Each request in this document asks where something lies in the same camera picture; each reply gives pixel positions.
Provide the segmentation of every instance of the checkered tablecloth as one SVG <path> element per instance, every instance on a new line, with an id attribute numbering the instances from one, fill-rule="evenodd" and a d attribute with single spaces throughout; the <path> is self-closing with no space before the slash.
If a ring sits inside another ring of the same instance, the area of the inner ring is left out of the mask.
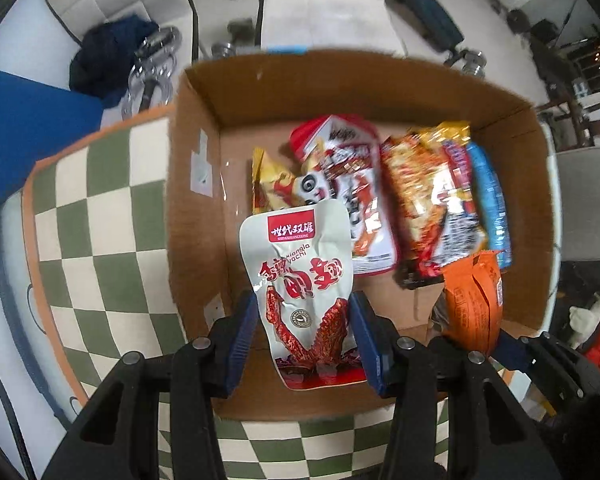
<path id="1" fill-rule="evenodd" d="M 164 222 L 168 120 L 120 129 L 37 168 L 32 208 L 47 305 L 90 396 L 131 350 L 150 358 L 186 338 L 168 285 Z M 216 420 L 229 478 L 335 480 L 382 462 L 393 407 L 310 422 Z M 446 465 L 446 403 L 436 459 Z M 173 478 L 170 404 L 158 409 L 160 477 Z"/>

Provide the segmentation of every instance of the blue snack package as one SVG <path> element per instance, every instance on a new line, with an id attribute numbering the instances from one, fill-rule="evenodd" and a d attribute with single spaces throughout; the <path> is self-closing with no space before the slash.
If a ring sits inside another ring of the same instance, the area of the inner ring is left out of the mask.
<path id="1" fill-rule="evenodd" d="M 474 142 L 469 142 L 466 150 L 474 168 L 474 196 L 487 231 L 488 248 L 501 251 L 497 254 L 498 266 L 505 269 L 511 265 L 511 241 L 502 188 L 484 150 Z"/>

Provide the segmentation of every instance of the screw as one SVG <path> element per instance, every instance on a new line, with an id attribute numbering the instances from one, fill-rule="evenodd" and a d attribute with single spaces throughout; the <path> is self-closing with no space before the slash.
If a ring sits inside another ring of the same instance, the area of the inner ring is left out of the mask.
<path id="1" fill-rule="evenodd" d="M 122 356 L 122 362 L 125 365 L 134 365 L 140 360 L 139 352 L 127 352 Z"/>
<path id="2" fill-rule="evenodd" d="M 211 339 L 208 337 L 197 337 L 191 342 L 191 344 L 196 350 L 204 350 L 205 348 L 209 348 L 211 346 Z"/>
<path id="3" fill-rule="evenodd" d="M 484 362 L 484 355 L 476 350 L 471 350 L 468 354 L 469 361 L 476 365 L 481 365 Z"/>
<path id="4" fill-rule="evenodd" d="M 403 350 L 413 350 L 416 346 L 416 342 L 410 337 L 399 337 L 397 345 Z"/>

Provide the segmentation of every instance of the floor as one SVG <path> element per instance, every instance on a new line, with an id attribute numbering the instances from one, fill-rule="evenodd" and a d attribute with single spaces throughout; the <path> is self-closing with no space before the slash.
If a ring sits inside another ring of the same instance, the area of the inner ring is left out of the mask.
<path id="1" fill-rule="evenodd" d="M 218 41 L 229 41 L 227 23 L 241 18 L 256 22 L 258 0 L 193 0 L 198 12 L 200 43 L 207 52 Z M 486 79 L 533 104 L 548 101 L 544 83 L 536 73 L 526 41 L 511 33 L 504 18 L 496 15 L 487 0 L 438 0 L 465 36 L 462 45 L 481 50 L 487 59 Z M 394 28 L 408 56 L 442 62 L 446 53 L 436 52 L 413 27 L 390 10 Z"/>

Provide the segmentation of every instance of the red and white snack package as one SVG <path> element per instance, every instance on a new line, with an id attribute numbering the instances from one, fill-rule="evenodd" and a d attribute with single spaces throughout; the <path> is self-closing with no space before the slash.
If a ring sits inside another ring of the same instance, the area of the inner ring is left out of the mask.
<path id="1" fill-rule="evenodd" d="M 393 269 L 398 249 L 384 209 L 380 141 L 374 126 L 357 116 L 321 117 L 296 128 L 289 143 L 306 175 L 302 198 L 317 202 L 326 196 L 347 206 L 354 274 Z"/>
<path id="2" fill-rule="evenodd" d="M 308 390 L 365 380 L 349 327 L 349 214 L 338 200 L 262 213 L 240 227 L 271 356 L 285 385 Z"/>

